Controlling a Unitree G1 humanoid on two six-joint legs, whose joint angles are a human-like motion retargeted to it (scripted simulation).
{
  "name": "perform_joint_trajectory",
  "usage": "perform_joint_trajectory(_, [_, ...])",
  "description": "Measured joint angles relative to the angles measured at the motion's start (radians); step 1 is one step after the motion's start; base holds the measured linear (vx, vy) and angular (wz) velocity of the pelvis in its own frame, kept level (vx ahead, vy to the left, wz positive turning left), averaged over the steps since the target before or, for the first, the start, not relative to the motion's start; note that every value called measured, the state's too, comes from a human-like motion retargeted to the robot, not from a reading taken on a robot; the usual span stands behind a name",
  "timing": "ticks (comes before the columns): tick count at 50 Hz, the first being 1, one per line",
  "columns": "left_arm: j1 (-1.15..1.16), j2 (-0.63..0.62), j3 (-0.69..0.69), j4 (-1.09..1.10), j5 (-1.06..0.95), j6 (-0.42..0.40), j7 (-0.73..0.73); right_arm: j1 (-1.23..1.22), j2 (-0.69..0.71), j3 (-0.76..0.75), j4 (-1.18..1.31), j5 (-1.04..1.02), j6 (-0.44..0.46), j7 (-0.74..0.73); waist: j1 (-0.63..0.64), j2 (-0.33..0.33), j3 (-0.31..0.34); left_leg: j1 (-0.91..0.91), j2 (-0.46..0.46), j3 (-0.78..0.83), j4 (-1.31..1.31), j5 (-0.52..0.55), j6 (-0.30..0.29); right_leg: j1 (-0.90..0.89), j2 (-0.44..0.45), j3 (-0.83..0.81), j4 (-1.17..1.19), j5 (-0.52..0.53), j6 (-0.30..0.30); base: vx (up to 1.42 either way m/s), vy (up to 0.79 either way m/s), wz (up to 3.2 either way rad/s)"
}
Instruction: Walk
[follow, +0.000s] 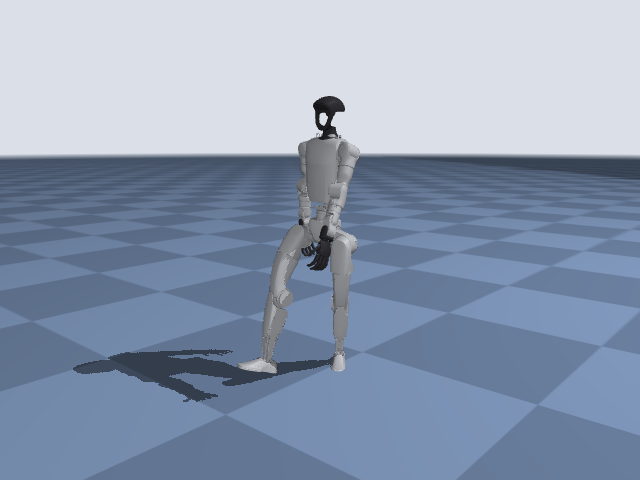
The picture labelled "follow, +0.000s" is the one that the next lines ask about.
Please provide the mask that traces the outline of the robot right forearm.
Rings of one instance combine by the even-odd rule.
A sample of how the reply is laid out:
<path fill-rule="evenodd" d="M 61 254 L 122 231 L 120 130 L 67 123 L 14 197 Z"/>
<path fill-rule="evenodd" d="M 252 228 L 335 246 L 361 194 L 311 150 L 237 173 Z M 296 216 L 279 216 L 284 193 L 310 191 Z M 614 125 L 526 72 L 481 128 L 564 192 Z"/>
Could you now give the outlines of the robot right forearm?
<path fill-rule="evenodd" d="M 298 191 L 298 199 L 299 199 L 299 210 L 298 210 L 299 219 L 303 220 L 303 225 L 309 224 L 309 220 L 311 219 L 311 214 L 312 214 L 311 201 L 309 199 L 308 194 L 304 194 L 299 190 L 297 191 Z"/>

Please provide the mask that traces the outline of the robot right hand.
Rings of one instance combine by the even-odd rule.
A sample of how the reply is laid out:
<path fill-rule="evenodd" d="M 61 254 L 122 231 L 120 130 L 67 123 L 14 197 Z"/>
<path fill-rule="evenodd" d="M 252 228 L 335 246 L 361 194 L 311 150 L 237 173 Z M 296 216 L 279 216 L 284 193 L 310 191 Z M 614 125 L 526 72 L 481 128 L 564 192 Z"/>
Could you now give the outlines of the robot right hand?
<path fill-rule="evenodd" d="M 303 225 L 303 220 L 302 220 L 302 219 L 299 219 L 299 225 Z M 312 251 L 311 247 L 312 247 L 312 249 L 314 249 L 314 248 L 315 248 L 315 247 L 314 247 L 313 242 L 312 242 L 311 246 L 309 246 L 309 247 L 308 247 L 308 249 L 307 249 L 307 248 L 301 248 L 301 251 L 302 251 L 302 253 L 303 253 L 303 255 L 304 255 L 304 256 L 307 256 L 307 254 L 309 253 L 309 251 Z M 305 251 L 304 251 L 304 250 L 305 250 Z M 308 250 L 309 250 L 309 251 L 308 251 Z M 306 252 L 307 254 L 306 254 L 305 252 Z M 315 253 L 313 253 L 313 254 L 315 254 Z M 312 255 L 311 255 L 311 256 L 312 256 Z"/>

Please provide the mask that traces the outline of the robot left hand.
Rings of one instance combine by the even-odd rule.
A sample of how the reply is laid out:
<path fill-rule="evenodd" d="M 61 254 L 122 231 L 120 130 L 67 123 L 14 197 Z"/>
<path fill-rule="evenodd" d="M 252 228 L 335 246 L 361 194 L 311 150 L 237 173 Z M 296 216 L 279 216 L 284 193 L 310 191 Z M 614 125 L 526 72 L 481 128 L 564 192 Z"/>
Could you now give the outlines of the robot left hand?
<path fill-rule="evenodd" d="M 310 251 L 307 254 L 307 256 L 311 256 L 316 251 L 316 256 L 314 260 L 310 264 L 307 264 L 308 267 L 311 267 L 315 264 L 314 267 L 310 268 L 310 270 L 315 270 L 315 271 L 323 270 L 328 265 L 329 256 L 331 254 L 330 242 L 333 242 L 334 237 L 332 238 L 330 236 L 327 236 L 327 231 L 328 231 L 328 226 L 325 225 L 321 228 L 321 232 L 319 236 L 321 241 L 319 241 L 318 246 L 316 246 L 312 251 Z"/>

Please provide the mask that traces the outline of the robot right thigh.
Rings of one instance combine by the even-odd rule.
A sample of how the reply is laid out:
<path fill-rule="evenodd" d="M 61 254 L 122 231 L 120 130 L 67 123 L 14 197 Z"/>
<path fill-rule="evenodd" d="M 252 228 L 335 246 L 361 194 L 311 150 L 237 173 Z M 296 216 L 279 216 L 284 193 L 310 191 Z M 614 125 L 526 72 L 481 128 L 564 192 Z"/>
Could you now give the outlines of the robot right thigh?
<path fill-rule="evenodd" d="M 273 293 L 273 304 L 278 308 L 292 304 L 293 294 L 286 285 L 301 257 L 301 248 L 312 244 L 308 226 L 293 225 L 277 251 L 271 272 L 270 292 Z"/>

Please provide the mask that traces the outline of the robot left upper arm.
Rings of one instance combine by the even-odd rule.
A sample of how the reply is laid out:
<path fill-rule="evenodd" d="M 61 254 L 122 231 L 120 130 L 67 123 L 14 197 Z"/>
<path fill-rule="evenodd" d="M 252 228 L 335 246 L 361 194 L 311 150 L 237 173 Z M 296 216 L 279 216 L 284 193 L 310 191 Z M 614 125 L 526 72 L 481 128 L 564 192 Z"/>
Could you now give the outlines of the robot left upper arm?
<path fill-rule="evenodd" d="M 360 156 L 360 150 L 354 145 L 347 142 L 340 142 L 338 150 L 340 163 L 337 173 L 337 183 L 330 185 L 328 193 L 331 198 L 340 197 L 340 191 L 343 185 L 349 186 L 352 179 L 355 164 Z"/>

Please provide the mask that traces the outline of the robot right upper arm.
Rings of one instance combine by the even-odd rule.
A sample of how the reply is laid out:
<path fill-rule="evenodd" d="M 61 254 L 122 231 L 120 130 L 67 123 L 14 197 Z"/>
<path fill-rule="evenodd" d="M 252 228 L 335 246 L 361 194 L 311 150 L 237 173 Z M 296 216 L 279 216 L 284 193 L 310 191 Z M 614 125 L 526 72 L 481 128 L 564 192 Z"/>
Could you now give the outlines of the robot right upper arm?
<path fill-rule="evenodd" d="M 301 172 L 303 174 L 303 178 L 299 179 L 297 184 L 296 184 L 296 188 L 297 190 L 299 190 L 300 192 L 304 193 L 304 194 L 308 194 L 307 191 L 307 184 L 306 184 L 306 145 L 307 145 L 308 141 L 304 141 L 301 142 L 298 146 L 298 152 L 300 155 L 300 166 L 301 166 Z"/>

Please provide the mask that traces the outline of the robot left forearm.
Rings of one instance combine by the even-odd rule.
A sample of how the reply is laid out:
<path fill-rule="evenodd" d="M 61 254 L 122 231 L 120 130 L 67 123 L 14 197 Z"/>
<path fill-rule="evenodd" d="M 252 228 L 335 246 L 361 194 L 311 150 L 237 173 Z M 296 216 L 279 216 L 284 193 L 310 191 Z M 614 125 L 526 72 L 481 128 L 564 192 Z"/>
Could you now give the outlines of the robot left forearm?
<path fill-rule="evenodd" d="M 343 185 L 340 191 L 339 199 L 333 198 L 329 201 L 326 215 L 323 218 L 323 226 L 328 226 L 327 236 L 334 237 L 336 234 L 336 227 L 341 211 L 344 209 L 347 198 L 347 186 Z M 323 227 L 322 226 L 322 227 Z M 320 230 L 321 232 L 321 230 Z"/>

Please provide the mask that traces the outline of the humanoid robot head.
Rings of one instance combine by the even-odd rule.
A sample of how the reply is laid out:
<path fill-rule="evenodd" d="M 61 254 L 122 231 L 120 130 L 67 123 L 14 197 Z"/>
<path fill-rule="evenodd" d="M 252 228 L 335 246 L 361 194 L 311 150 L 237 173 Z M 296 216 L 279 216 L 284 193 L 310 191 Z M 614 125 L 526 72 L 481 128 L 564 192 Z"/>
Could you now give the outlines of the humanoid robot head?
<path fill-rule="evenodd" d="M 335 112 L 345 111 L 345 106 L 343 102 L 336 97 L 325 96 L 315 101 L 313 103 L 313 108 L 315 110 L 316 126 L 319 130 L 323 131 L 323 136 L 321 136 L 319 139 L 326 140 L 326 139 L 335 138 L 335 137 L 329 137 L 328 136 L 329 134 L 335 134 L 335 136 L 338 137 L 338 134 L 336 132 L 336 127 L 331 126 L 331 121 L 333 119 L 333 116 L 335 115 Z M 320 113 L 326 113 L 326 115 L 328 116 L 327 122 L 324 126 L 321 125 L 319 122 Z"/>

